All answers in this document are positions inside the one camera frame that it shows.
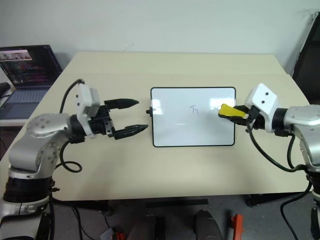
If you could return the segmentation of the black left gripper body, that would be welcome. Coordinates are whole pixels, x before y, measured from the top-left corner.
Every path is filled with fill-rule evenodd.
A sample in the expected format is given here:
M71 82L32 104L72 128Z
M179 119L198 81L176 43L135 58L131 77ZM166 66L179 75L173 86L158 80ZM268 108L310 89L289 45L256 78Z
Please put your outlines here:
M96 115L91 117L88 123L93 134L107 135L109 138L115 138L116 130L107 105L101 105Z

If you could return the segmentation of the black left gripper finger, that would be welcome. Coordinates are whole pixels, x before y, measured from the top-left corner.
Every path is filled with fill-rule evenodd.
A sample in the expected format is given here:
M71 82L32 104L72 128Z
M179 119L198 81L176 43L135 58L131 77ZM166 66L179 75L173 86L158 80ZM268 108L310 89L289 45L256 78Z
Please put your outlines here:
M139 104L138 100L129 98L118 98L104 101L104 109L110 111L112 109L127 109Z
M132 137L132 136L144 131L147 128L148 128L147 124L136 124L136 125L126 126L123 129L115 130L113 132L113 137L115 140Z

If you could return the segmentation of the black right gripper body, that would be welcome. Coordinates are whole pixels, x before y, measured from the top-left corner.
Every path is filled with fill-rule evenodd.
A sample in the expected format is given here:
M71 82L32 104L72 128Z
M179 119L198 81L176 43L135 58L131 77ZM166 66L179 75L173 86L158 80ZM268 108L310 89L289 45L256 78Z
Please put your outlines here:
M258 130L258 129L263 129L263 117L260 114L260 110L255 107L255 106L251 106L249 107L245 107L246 110L246 128L247 130Z

